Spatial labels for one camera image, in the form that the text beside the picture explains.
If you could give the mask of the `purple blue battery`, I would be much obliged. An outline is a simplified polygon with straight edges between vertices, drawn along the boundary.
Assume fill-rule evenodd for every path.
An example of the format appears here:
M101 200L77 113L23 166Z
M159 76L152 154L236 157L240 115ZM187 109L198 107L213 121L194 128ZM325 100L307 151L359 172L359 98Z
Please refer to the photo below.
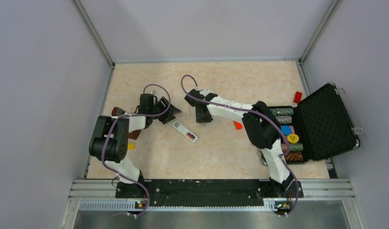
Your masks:
M195 139L196 139L196 136L193 135L193 134L190 133L190 132L188 132L186 135L187 135L190 139L192 139L192 140L195 140Z

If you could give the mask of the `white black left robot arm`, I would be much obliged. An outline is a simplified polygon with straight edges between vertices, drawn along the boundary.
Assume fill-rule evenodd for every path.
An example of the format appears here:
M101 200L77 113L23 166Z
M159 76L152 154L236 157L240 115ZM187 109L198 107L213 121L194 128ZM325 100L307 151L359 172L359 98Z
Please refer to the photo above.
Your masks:
M181 113L165 97L154 94L141 94L139 102L135 110L138 116L130 116L119 107L113 109L112 116L99 116L88 148L90 156L103 161L119 178L120 198L146 196L142 172L127 156L129 140L137 139L153 120L166 124Z

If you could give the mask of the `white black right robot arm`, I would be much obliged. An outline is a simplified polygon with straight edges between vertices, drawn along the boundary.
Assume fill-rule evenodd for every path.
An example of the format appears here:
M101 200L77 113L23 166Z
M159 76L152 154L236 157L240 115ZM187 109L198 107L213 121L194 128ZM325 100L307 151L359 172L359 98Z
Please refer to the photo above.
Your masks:
M240 123L251 144L261 151L266 161L273 193L284 197L291 191L294 176L284 160L282 143L285 136L264 102L242 104L226 100L209 90L197 89L188 92L184 99L195 108L197 123L209 123L215 116Z

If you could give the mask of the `white remote control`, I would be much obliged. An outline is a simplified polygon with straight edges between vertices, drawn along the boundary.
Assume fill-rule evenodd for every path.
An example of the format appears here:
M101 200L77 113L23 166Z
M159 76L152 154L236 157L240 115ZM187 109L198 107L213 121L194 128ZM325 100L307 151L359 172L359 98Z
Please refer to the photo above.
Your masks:
M183 136L185 136L189 141L191 141L192 143L195 143L197 140L198 140L198 137L192 132L190 131L188 128L186 128L183 124L181 124L179 121L175 121L172 123L172 127L174 127L179 133L181 133ZM186 134L190 132L192 133L193 135L196 136L196 139L194 141L190 140Z

